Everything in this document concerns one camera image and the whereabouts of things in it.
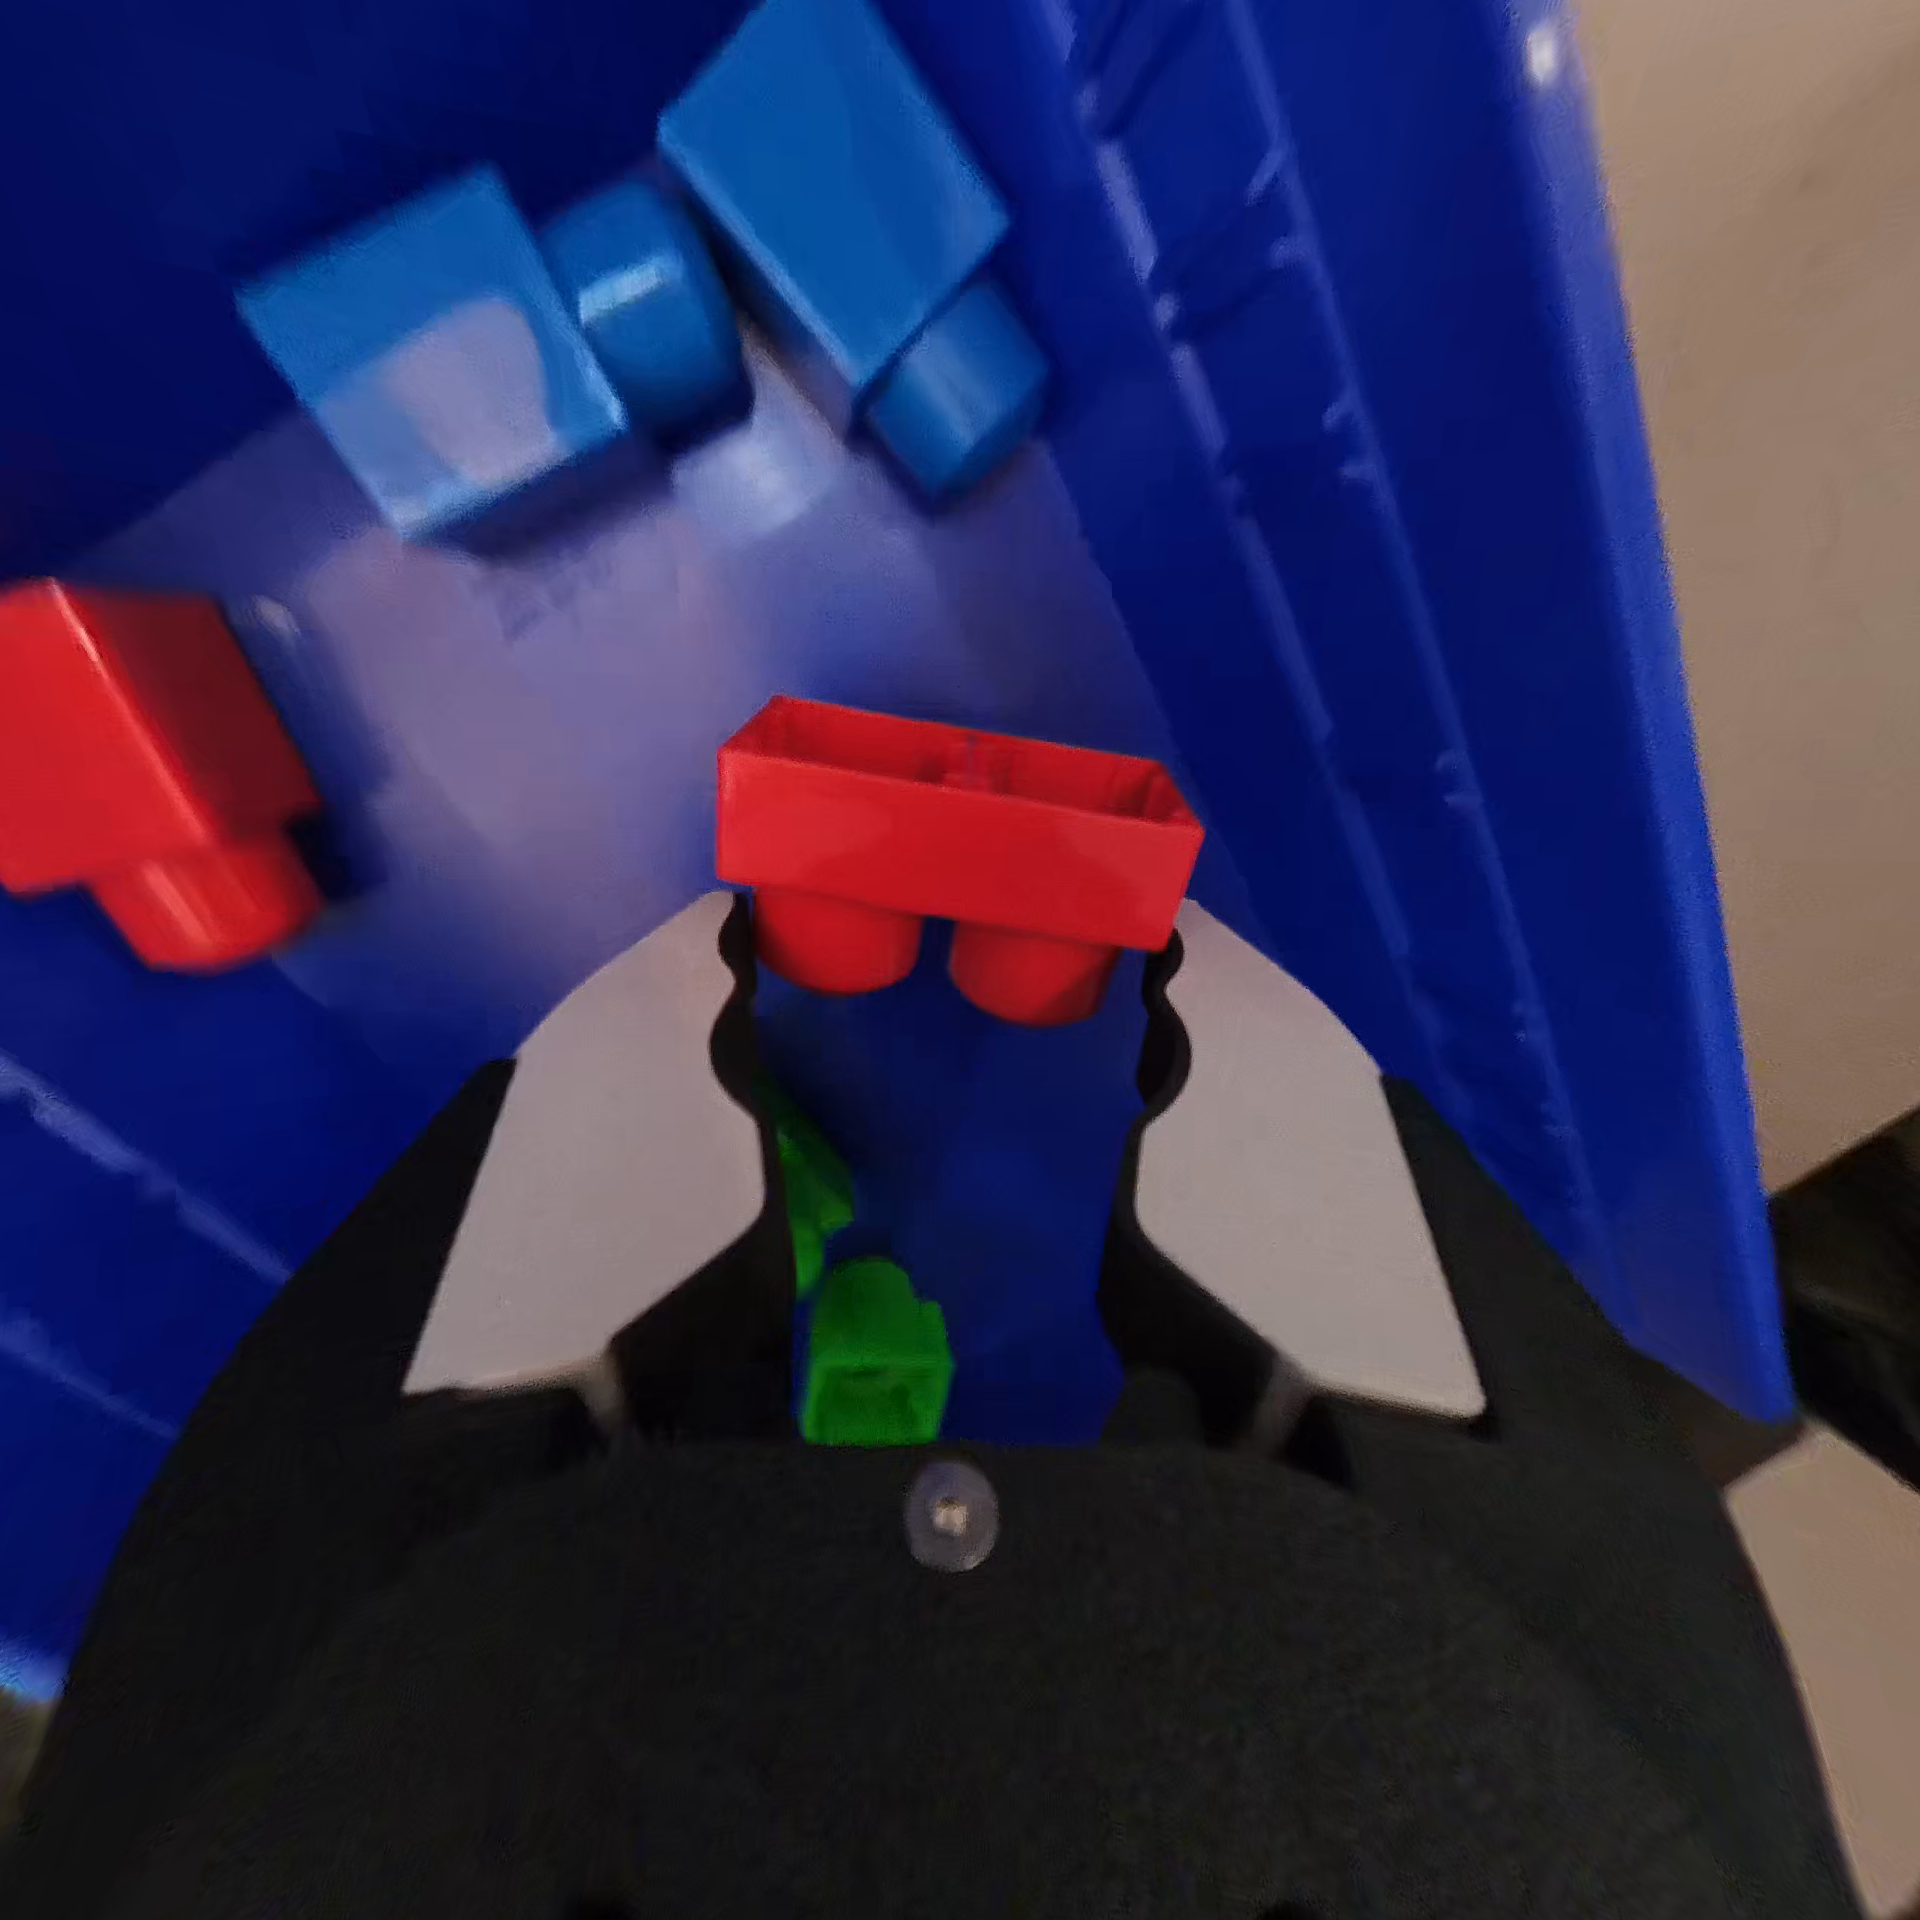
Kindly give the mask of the green single-stud block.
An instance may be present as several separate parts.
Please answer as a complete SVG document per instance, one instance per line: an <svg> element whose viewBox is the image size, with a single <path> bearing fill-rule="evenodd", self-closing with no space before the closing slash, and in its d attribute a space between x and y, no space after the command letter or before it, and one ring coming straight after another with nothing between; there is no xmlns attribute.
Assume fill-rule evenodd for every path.
<svg viewBox="0 0 1920 1920"><path fill-rule="evenodd" d="M795 1101L771 1078L759 1095L780 1153L795 1300L809 1300L822 1279L832 1235L855 1219L855 1189L841 1155Z"/></svg>
<svg viewBox="0 0 1920 1920"><path fill-rule="evenodd" d="M835 1263L813 1292L798 1436L813 1447L926 1447L943 1431L952 1349L943 1309L891 1259Z"/></svg>

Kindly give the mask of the blue plastic bin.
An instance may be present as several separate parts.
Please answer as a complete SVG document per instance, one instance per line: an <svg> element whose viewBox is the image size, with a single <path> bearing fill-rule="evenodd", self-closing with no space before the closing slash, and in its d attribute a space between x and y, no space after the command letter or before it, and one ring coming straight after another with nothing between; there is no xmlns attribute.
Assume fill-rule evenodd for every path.
<svg viewBox="0 0 1920 1920"><path fill-rule="evenodd" d="M535 222L745 5L3 5L3 578L222 597L341 905L222 979L3 901L3 1686L48 1694L263 1292L711 886L766 697L1166 758L1193 889L1644 1354L1791 1403L1564 5L885 5L1012 208L1038 445L950 515L755 414L524 558L405 549L231 291L479 159Z"/></svg>

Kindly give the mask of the red two-stud block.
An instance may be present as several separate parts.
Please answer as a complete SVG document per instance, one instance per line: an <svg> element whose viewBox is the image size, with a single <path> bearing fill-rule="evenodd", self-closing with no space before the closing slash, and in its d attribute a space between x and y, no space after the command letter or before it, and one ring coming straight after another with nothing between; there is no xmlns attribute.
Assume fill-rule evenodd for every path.
<svg viewBox="0 0 1920 1920"><path fill-rule="evenodd" d="M983 1017L1091 1020L1170 944L1203 847L1150 758L774 697L713 754L713 872L757 959L819 995L900 984L924 926Z"/></svg>

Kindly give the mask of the red single-stud block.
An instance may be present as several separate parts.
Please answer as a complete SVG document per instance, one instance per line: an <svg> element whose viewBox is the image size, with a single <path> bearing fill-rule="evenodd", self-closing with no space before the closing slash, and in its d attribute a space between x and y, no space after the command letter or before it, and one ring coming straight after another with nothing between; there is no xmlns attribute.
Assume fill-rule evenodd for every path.
<svg viewBox="0 0 1920 1920"><path fill-rule="evenodd" d="M3 889L84 891L163 972L225 972L323 913L321 790L196 596L3 587Z"/></svg>

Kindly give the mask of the blue single-stud block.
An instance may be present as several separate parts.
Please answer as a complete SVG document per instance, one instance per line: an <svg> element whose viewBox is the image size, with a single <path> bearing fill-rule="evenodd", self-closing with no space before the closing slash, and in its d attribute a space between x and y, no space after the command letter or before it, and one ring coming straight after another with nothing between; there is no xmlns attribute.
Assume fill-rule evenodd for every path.
<svg viewBox="0 0 1920 1920"><path fill-rule="evenodd" d="M875 6L755 6L656 154L804 397L924 508L1017 454L1047 362L995 279L1008 212Z"/></svg>
<svg viewBox="0 0 1920 1920"><path fill-rule="evenodd" d="M466 170L240 281L236 312L410 547L524 549L748 407L720 271L637 170L547 222Z"/></svg>

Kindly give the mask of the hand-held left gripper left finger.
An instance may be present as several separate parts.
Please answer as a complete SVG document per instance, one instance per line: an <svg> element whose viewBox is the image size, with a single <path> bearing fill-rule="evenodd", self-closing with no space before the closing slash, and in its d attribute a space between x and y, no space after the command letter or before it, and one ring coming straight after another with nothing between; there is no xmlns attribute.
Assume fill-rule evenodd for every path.
<svg viewBox="0 0 1920 1920"><path fill-rule="evenodd" d="M793 1238L755 914L707 891L515 1049L405 1388L569 1388L605 1426L790 1426Z"/></svg>

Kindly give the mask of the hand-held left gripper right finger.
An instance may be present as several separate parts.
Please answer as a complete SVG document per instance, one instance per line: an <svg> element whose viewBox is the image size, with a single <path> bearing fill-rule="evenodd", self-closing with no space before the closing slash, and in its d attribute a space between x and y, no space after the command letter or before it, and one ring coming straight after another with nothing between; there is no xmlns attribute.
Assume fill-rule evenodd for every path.
<svg viewBox="0 0 1920 1920"><path fill-rule="evenodd" d="M1314 1397L1471 1424L1485 1391L1369 1049L1193 897L1142 967L1096 1312L1209 1444L1286 1444Z"/></svg>

